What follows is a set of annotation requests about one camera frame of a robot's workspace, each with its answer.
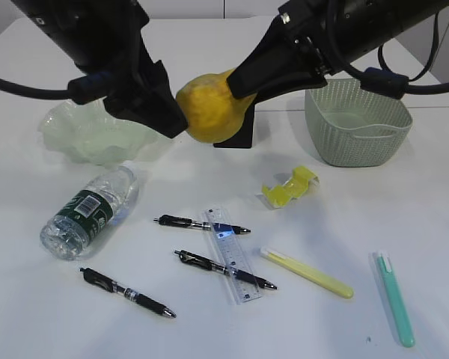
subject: yellow highlighter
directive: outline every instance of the yellow highlighter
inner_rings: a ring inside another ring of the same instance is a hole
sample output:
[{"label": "yellow highlighter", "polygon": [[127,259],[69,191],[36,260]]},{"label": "yellow highlighter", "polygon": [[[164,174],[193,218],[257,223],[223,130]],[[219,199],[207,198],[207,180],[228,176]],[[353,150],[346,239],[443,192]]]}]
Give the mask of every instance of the yellow highlighter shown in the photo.
[{"label": "yellow highlighter", "polygon": [[324,274],[313,267],[301,263],[293,258],[289,258],[288,256],[285,256],[284,254],[270,248],[262,247],[261,256],[280,265],[281,267],[289,269],[290,271],[310,280],[311,282],[314,282],[322,288],[330,290],[340,297],[349,299],[354,295],[354,291],[350,286],[347,286],[339,280],[329,277],[327,274]]}]

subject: black pen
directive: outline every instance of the black pen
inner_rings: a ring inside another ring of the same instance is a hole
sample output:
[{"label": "black pen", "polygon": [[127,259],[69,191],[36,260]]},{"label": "black pen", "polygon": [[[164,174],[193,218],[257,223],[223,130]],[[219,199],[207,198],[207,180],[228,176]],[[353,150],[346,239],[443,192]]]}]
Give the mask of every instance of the black pen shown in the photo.
[{"label": "black pen", "polygon": [[134,289],[126,288],[125,286],[117,283],[115,280],[112,280],[104,276],[103,274],[94,271],[93,269],[80,268],[80,271],[83,272],[83,279],[89,282],[89,284],[99,286],[100,288],[103,288],[110,293],[121,294],[129,301],[152,310],[160,316],[165,316],[167,318],[177,317],[177,315],[173,313],[173,310],[167,308],[165,305],[158,303],[151,298],[148,298],[146,295],[142,295],[141,293],[136,292]]},{"label": "black pen", "polygon": [[[217,271],[218,273],[222,273],[224,275],[230,275],[230,271],[228,269],[212,260],[209,260],[205,257],[198,256],[197,254],[193,254],[184,250],[175,251],[175,254],[180,256],[180,260],[182,263],[189,264],[191,266],[197,266],[201,269],[205,269],[207,271]],[[264,278],[256,277],[246,271],[242,271],[240,269],[232,269],[233,275],[237,280],[242,280],[247,283],[257,284],[260,288],[266,289],[277,289],[273,283],[267,281]]]},{"label": "black pen", "polygon": [[[197,222],[189,218],[174,217],[172,215],[162,215],[160,218],[155,218],[153,220],[161,224],[162,226],[211,230],[211,224],[209,224],[208,222]],[[231,227],[233,228],[234,234],[247,234],[251,232],[251,230],[249,230],[248,228],[240,226],[231,226]]]}]

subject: clear plastic ruler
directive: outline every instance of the clear plastic ruler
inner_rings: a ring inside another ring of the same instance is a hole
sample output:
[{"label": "clear plastic ruler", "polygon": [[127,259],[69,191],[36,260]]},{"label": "clear plastic ruler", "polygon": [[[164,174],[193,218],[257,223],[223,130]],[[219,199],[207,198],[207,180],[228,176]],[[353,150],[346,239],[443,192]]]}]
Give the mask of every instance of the clear plastic ruler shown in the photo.
[{"label": "clear plastic ruler", "polygon": [[226,211],[221,208],[213,208],[208,209],[204,214],[208,223],[210,223],[215,247],[230,273],[230,286],[236,302],[241,304],[261,297],[260,287],[257,283],[246,283],[237,280],[233,275],[236,270],[246,271],[250,274],[253,274],[253,271],[234,234]]}]

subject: green plastic basket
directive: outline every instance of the green plastic basket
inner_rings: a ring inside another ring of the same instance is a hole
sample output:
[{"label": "green plastic basket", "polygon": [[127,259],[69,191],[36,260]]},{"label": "green plastic basket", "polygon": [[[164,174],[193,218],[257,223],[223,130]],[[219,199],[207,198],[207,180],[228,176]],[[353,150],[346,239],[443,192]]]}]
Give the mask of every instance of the green plastic basket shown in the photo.
[{"label": "green plastic basket", "polygon": [[355,79],[330,80],[325,88],[307,90],[305,110],[318,153],[339,167],[382,165],[412,126],[401,101],[363,91]]}]

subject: yellow fruit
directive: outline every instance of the yellow fruit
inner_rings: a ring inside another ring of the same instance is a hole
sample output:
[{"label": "yellow fruit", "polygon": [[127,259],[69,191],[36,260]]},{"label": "yellow fruit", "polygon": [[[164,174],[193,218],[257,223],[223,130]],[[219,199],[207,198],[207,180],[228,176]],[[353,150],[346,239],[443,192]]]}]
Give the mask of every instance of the yellow fruit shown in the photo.
[{"label": "yellow fruit", "polygon": [[187,132],[196,141],[216,144],[241,129],[245,112],[256,94],[235,99],[226,82],[232,72],[199,76],[178,91],[178,105],[188,120]]}]

